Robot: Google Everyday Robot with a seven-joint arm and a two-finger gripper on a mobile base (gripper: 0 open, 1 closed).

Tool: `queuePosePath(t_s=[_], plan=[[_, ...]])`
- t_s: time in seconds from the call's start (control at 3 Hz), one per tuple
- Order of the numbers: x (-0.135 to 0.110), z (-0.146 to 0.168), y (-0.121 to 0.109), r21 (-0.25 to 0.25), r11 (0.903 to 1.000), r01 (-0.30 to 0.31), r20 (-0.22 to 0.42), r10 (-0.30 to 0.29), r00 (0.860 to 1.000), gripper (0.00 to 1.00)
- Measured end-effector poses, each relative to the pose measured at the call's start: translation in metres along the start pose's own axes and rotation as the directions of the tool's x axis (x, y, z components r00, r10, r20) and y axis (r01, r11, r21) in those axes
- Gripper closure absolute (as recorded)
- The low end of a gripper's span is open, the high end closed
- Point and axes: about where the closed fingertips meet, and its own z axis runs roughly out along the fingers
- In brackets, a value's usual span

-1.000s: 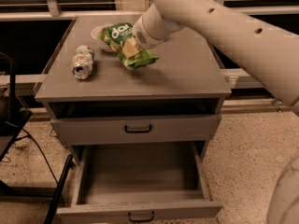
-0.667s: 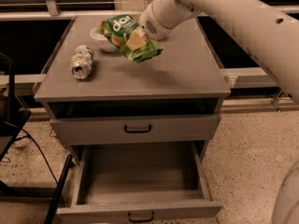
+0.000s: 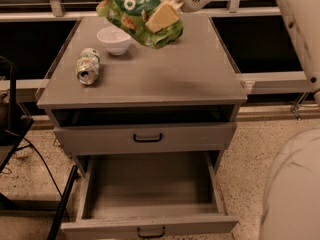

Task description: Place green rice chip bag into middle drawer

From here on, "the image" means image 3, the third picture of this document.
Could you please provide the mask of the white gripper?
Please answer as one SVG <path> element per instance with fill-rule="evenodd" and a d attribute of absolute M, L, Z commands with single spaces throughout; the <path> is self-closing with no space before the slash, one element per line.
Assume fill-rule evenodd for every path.
<path fill-rule="evenodd" d="M 161 0 L 162 3 L 146 22 L 146 27 L 156 33 L 173 25 L 180 19 L 180 12 L 192 13 L 201 10 L 212 0 Z"/>

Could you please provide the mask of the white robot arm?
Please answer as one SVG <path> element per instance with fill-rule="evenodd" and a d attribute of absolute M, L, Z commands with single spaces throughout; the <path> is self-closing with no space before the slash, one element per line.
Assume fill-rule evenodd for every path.
<path fill-rule="evenodd" d="M 278 14 L 302 68 L 308 91 L 319 98 L 319 0 L 276 0 Z M 240 240 L 320 240 L 320 126 L 311 124 L 278 147 L 264 177 L 259 233 Z"/>

